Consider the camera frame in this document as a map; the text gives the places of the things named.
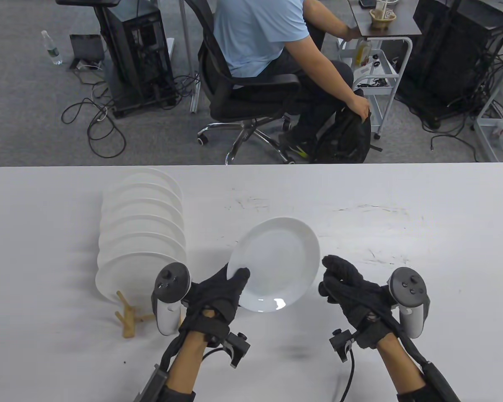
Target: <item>hand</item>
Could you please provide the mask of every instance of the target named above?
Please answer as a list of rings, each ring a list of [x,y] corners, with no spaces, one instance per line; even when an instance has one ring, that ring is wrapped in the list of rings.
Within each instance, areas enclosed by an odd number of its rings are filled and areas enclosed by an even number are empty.
[[[341,306],[349,323],[359,331],[356,342],[361,348],[375,349],[382,338],[393,332],[376,314],[391,316],[393,303],[388,289],[364,280],[355,266],[343,258],[326,256],[322,264],[326,272],[319,283],[319,294],[328,297],[328,303]]]
[[[227,264],[209,279],[192,283],[187,294],[187,316],[214,310],[216,318],[229,325],[235,318],[242,291],[248,283],[250,271],[239,268],[231,279],[227,279]]]
[[[364,122],[369,117],[369,101],[363,96],[354,94],[347,102],[347,106],[361,117],[361,122]]]
[[[348,42],[348,41],[351,41],[352,39],[358,39],[358,38],[361,38],[361,32],[359,32],[358,27],[354,27],[354,28],[349,28],[346,37],[343,39]]]

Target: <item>black computer case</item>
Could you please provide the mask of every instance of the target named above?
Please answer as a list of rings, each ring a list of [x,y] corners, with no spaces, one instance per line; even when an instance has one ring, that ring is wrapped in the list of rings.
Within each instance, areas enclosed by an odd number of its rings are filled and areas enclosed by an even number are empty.
[[[474,112],[473,95],[503,46],[503,12],[480,0],[420,0],[414,20],[422,35],[412,38],[399,98],[433,127],[447,117]],[[401,65],[399,48],[384,52]]]
[[[414,20],[422,31],[406,74],[447,105],[476,90],[503,46],[503,12],[480,0],[462,0],[444,40],[433,56],[431,42],[441,29],[451,0],[420,0]],[[424,60],[434,57],[426,77]]]
[[[121,1],[106,12],[119,79],[134,88],[138,103],[175,105],[177,93],[160,10],[148,0],[138,2]]]

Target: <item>sneaker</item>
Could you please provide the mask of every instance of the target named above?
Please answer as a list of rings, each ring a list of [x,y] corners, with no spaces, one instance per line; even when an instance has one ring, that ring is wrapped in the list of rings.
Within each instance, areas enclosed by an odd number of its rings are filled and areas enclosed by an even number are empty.
[[[315,139],[303,142],[295,140],[292,136],[292,130],[290,130],[290,132],[280,134],[280,147],[284,149],[284,151],[292,151],[296,153],[303,159],[309,160],[311,158],[311,155],[315,150],[315,145]]]

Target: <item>white vr controller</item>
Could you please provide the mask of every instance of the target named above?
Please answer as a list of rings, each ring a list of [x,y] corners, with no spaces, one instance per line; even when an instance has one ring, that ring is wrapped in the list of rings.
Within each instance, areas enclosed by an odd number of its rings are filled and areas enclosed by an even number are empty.
[[[393,271],[388,280],[389,293],[399,307],[399,321],[406,335],[415,339],[423,332],[430,308],[426,284],[412,268],[401,267]]]
[[[171,263],[158,274],[151,295],[156,326],[162,335],[173,335],[181,325],[181,300],[184,299],[192,280],[186,265]]]

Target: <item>chair armrest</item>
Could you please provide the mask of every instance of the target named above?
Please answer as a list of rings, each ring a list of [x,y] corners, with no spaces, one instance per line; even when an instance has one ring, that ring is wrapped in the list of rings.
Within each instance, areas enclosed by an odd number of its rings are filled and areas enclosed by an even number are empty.
[[[56,0],[59,5],[79,5],[84,7],[115,7],[121,0]]]
[[[294,74],[272,75],[271,77],[232,77],[231,83],[244,87],[277,86],[280,90],[286,90],[288,92],[298,92],[300,90],[300,80]]]

